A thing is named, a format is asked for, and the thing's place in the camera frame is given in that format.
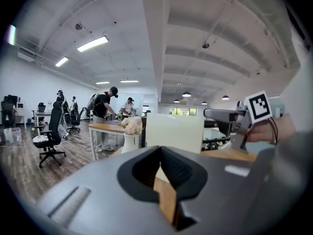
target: human hand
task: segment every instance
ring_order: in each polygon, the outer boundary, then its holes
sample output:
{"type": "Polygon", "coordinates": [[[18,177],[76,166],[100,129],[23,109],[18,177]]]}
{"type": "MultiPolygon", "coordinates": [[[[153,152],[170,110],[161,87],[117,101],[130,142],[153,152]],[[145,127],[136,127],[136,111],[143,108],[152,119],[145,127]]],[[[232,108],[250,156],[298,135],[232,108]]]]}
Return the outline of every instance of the human hand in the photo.
{"type": "MultiPolygon", "coordinates": [[[[295,127],[289,115],[276,118],[275,123],[278,129],[278,141],[290,138],[295,133],[295,127]]],[[[274,134],[268,120],[256,123],[248,133],[247,142],[265,141],[274,143],[274,134]]]]}

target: white vase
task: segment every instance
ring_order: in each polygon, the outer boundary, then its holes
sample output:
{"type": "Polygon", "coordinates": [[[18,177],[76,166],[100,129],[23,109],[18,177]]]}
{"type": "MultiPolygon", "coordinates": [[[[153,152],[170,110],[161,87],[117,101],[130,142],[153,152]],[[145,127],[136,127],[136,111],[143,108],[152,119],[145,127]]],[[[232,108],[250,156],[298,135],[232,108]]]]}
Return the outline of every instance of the white vase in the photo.
{"type": "Polygon", "coordinates": [[[124,139],[122,154],[139,148],[139,135],[127,135],[124,133],[124,139]]]}

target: white flowers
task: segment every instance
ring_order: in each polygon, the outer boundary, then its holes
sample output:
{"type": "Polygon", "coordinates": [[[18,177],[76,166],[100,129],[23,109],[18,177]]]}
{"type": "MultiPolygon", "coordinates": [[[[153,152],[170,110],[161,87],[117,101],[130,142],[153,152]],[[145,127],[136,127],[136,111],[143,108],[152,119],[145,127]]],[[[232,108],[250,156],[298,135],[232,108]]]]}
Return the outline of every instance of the white flowers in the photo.
{"type": "Polygon", "coordinates": [[[139,135],[142,132],[141,117],[125,118],[121,122],[126,135],[139,135]]]}

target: wooden floor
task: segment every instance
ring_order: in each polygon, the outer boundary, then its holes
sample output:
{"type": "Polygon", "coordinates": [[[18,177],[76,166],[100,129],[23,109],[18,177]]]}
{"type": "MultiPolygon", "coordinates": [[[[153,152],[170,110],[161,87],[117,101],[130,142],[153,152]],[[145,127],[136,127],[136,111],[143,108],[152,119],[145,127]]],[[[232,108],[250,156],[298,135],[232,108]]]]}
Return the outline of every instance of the wooden floor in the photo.
{"type": "MultiPolygon", "coordinates": [[[[83,166],[93,161],[89,141],[88,123],[82,121],[79,128],[80,133],[72,131],[68,138],[69,141],[62,142],[55,146],[57,151],[65,151],[67,156],[55,155],[57,160],[62,163],[58,166],[52,158],[43,162],[43,168],[40,169],[38,149],[33,146],[29,127],[19,126],[22,131],[22,144],[24,148],[8,148],[0,146],[0,166],[4,172],[13,191],[22,198],[36,203],[40,197],[58,182],[76,172],[83,166]]],[[[115,136],[109,135],[109,144],[116,150],[124,143],[124,137],[118,136],[118,146],[115,145],[115,136]]],[[[99,159],[106,159],[112,152],[103,152],[98,154],[99,159]]]]}

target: black cap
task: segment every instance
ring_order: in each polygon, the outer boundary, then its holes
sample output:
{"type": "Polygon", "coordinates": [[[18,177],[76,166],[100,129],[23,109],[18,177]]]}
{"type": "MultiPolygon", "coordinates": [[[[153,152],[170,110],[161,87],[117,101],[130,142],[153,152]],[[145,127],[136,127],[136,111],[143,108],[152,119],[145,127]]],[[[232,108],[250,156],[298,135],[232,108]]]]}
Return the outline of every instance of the black cap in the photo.
{"type": "Polygon", "coordinates": [[[110,91],[113,93],[113,96],[117,97],[118,89],[117,87],[111,87],[110,91]]]}

